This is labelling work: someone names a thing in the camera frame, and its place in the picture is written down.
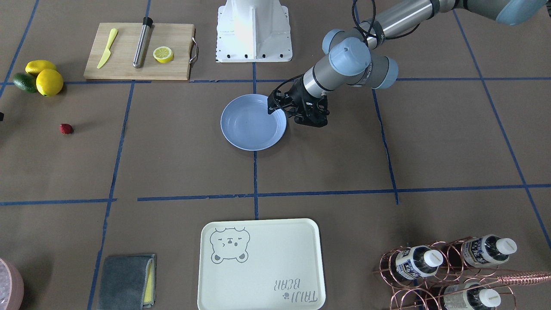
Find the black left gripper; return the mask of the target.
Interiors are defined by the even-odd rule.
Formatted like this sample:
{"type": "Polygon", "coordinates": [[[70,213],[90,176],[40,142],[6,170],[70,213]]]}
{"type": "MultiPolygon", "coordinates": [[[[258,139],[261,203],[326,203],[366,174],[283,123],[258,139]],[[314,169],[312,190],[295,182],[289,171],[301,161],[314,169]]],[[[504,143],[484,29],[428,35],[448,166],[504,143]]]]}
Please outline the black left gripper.
{"type": "Polygon", "coordinates": [[[322,94],[320,98],[312,96],[306,90],[302,80],[295,80],[290,90],[282,92],[280,84],[274,90],[274,97],[268,97],[268,114],[282,110],[288,118],[293,118],[295,123],[305,126],[323,127],[328,124],[327,116],[328,98],[322,94]]]}

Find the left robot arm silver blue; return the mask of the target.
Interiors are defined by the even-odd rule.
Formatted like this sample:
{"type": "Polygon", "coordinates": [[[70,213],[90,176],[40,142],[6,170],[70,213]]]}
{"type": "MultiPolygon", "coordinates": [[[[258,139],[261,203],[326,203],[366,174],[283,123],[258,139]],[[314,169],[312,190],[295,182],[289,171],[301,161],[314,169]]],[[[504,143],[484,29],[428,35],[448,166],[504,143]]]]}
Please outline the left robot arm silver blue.
{"type": "Polygon", "coordinates": [[[277,87],[267,98],[267,113],[283,112],[299,125],[327,125],[328,94],[348,85],[383,90],[398,77],[398,64],[374,53],[386,41],[412,34],[421,22],[437,14],[464,9],[497,23],[514,26],[529,20],[544,0],[404,0],[360,21],[354,28],[329,31],[322,42],[324,57],[305,73],[291,79],[290,90],[277,87]]]}

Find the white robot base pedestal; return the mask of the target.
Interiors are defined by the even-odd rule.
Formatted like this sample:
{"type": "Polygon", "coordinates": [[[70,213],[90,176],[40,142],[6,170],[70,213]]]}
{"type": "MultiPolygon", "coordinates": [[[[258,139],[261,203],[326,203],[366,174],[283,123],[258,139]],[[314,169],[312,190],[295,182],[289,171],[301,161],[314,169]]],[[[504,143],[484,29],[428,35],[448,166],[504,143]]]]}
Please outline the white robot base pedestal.
{"type": "Polygon", "coordinates": [[[292,60],[289,10],[279,0],[227,0],[217,17],[216,62],[292,60]]]}

